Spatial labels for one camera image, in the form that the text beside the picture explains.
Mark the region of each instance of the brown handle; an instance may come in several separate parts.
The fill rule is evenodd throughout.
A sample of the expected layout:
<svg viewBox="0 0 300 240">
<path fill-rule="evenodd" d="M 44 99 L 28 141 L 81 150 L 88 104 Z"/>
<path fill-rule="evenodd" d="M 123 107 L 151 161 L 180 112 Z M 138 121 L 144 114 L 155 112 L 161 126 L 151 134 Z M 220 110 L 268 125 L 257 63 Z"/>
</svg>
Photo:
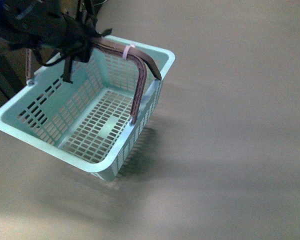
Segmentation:
<svg viewBox="0 0 300 240">
<path fill-rule="evenodd" d="M 126 48 L 125 45 L 115 43 L 103 38 L 92 38 L 90 41 L 94 48 L 97 48 L 104 53 L 111 54 L 118 57 L 121 57 L 123 55 L 123 52 L 125 51 Z M 139 71 L 139 77 L 136 84 L 136 89 L 135 89 L 131 112 L 130 112 L 132 116 L 132 124 L 135 124 L 137 121 L 140 103 L 141 103 L 141 99 L 142 99 L 142 95 L 145 89 L 145 84 L 147 79 L 147 68 L 145 63 L 147 64 L 147 66 L 149 67 L 150 71 L 152 72 L 155 78 L 161 80 L 162 77 L 155 61 L 143 51 L 131 47 L 129 49 L 126 59 L 134 62 Z"/>
</svg>

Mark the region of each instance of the gray floor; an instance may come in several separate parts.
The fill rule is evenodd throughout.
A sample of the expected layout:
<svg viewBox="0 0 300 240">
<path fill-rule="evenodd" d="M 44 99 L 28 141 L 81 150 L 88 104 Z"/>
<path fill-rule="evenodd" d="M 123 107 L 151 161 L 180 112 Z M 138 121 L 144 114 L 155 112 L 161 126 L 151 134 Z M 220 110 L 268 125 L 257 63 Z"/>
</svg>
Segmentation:
<svg viewBox="0 0 300 240">
<path fill-rule="evenodd" d="M 0 240 L 300 240 L 300 0 L 110 0 L 99 28 L 173 51 L 105 183 L 0 132 Z"/>
</svg>

